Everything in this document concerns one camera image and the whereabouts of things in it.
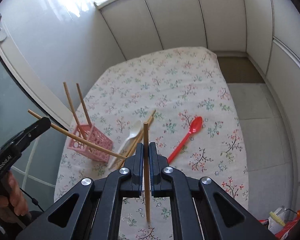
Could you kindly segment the person's left hand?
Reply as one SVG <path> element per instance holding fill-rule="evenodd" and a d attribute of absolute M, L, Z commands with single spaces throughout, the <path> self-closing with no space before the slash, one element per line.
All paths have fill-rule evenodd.
<path fill-rule="evenodd" d="M 16 216 L 27 215 L 29 213 L 29 208 L 19 184 L 11 171 L 7 173 L 7 182 L 11 191 L 9 198 L 0 195 L 0 218 L 4 222 L 14 223 L 14 217 L 6 209 L 8 204 L 12 204 Z"/>

